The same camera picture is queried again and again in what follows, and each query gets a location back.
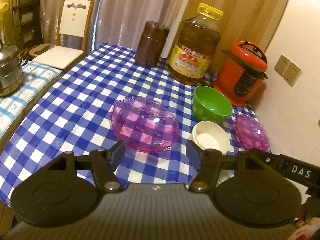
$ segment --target white chair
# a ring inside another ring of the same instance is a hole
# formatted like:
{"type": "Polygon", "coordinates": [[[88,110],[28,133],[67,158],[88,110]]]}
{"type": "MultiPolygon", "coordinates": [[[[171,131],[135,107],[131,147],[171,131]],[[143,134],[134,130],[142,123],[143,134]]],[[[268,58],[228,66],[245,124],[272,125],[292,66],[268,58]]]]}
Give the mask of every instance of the white chair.
{"type": "Polygon", "coordinates": [[[33,61],[67,72],[83,58],[94,1],[62,0],[56,46],[33,61]],[[81,50],[60,46],[61,34],[82,37],[81,50]]]}

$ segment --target electrical socket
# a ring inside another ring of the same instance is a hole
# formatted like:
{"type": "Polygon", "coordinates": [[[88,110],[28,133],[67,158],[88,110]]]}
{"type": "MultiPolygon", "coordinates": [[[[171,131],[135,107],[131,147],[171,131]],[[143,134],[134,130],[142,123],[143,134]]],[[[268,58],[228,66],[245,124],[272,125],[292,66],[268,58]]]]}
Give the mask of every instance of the electrical socket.
{"type": "Polygon", "coordinates": [[[280,76],[283,76],[289,64],[290,60],[288,60],[285,56],[281,55],[278,60],[278,63],[275,65],[275,71],[277,71],[280,74],[280,76]]]}
{"type": "Polygon", "coordinates": [[[293,86],[295,82],[298,80],[301,73],[301,69],[291,62],[286,72],[284,73],[283,78],[290,86],[293,86]]]}

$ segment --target metal bolt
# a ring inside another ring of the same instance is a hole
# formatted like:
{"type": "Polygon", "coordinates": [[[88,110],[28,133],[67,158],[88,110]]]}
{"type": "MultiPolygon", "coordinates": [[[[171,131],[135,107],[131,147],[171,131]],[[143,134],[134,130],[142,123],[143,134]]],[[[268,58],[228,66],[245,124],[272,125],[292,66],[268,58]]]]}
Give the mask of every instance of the metal bolt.
{"type": "Polygon", "coordinates": [[[104,187],[108,190],[115,190],[115,189],[118,189],[120,188],[120,183],[119,182],[116,182],[116,181],[110,181],[110,182],[107,182],[104,187]]]}
{"type": "Polygon", "coordinates": [[[201,190],[201,189],[206,189],[208,187],[208,184],[206,184],[203,181],[196,181],[196,182],[192,183],[192,187],[194,189],[201,190]]]}

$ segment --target purple plate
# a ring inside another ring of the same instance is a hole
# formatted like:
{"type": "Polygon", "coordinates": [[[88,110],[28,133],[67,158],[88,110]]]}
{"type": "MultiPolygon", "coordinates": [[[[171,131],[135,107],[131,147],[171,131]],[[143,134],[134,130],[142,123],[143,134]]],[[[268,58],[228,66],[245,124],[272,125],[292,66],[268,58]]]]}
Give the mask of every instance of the purple plate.
{"type": "Polygon", "coordinates": [[[245,149],[257,148],[267,151],[270,147],[268,136],[261,125],[247,115],[238,115],[235,119],[235,129],[238,140],[245,149]]]}
{"type": "Polygon", "coordinates": [[[179,140],[179,124],[159,102],[131,97],[115,103],[110,119],[115,135],[140,152],[158,153],[179,140]]]}

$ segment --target gray ribbed panel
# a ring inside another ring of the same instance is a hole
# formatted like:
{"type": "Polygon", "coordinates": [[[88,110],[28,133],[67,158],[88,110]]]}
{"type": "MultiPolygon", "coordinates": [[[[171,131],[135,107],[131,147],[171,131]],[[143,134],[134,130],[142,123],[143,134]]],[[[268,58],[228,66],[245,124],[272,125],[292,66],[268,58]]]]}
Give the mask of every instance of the gray ribbed panel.
{"type": "Polygon", "coordinates": [[[249,228],[222,216],[203,194],[183,184],[130,184],[122,193],[105,195],[97,209],[74,224],[36,228],[20,223],[5,239],[20,240],[283,240],[291,224],[249,228]]]}

